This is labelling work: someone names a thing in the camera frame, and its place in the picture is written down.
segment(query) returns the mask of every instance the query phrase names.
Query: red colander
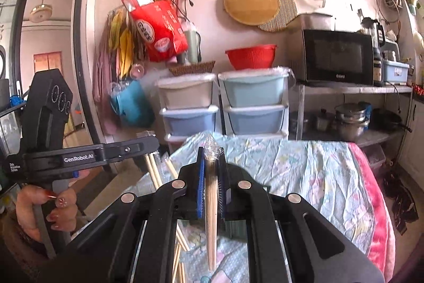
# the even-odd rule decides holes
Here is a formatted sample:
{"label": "red colander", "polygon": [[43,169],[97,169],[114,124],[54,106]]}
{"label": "red colander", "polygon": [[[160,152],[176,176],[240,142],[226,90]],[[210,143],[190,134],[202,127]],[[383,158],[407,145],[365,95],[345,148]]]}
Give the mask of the red colander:
{"label": "red colander", "polygon": [[277,45],[260,45],[230,49],[225,51],[225,54],[236,70],[243,70],[245,68],[270,68],[274,62],[276,48]]}

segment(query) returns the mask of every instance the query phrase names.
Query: hand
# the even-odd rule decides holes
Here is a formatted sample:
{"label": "hand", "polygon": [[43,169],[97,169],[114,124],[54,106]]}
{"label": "hand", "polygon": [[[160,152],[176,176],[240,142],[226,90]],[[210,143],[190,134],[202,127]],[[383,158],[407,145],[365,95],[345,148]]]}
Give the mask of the hand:
{"label": "hand", "polygon": [[59,195],[41,187],[26,185],[19,193],[16,201],[16,217],[23,231],[35,241],[41,242],[40,231],[35,222],[32,206],[44,204],[49,200],[56,200],[56,208],[46,217],[52,222],[51,228],[70,232],[76,227],[77,196],[73,189],[69,188]]}

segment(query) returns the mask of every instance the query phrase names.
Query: stacked pots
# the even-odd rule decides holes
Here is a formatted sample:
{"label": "stacked pots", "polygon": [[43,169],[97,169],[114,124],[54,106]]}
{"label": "stacked pots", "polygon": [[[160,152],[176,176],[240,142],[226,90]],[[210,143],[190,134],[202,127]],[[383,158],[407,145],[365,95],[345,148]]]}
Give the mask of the stacked pots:
{"label": "stacked pots", "polygon": [[357,103],[344,103],[336,108],[336,127],[342,140],[355,142],[368,128],[366,106]]}

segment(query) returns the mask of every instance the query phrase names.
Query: woven round tray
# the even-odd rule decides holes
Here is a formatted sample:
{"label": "woven round tray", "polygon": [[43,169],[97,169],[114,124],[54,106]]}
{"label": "woven round tray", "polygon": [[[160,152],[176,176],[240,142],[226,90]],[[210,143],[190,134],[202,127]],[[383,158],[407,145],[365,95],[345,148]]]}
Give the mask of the woven round tray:
{"label": "woven round tray", "polygon": [[174,76],[182,75],[199,75],[205,73],[211,73],[215,65],[215,61],[205,61],[203,63],[191,64],[191,65],[176,65],[169,68],[169,71]]}
{"label": "woven round tray", "polygon": [[280,0],[280,8],[277,15],[269,22],[258,26],[259,29],[265,32],[279,32],[283,30],[287,23],[297,16],[297,7],[294,0]]}
{"label": "woven round tray", "polygon": [[224,8],[237,22],[258,26],[277,15],[279,0],[224,0]]}

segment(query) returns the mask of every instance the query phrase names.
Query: red plastic bag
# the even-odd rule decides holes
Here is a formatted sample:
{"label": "red plastic bag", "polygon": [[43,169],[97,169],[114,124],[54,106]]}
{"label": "red plastic bag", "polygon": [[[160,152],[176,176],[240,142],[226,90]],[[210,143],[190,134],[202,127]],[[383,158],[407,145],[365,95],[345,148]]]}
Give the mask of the red plastic bag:
{"label": "red plastic bag", "polygon": [[168,1],[140,6],[137,0],[121,0],[143,38],[150,61],[167,61],[188,49],[175,10]]}

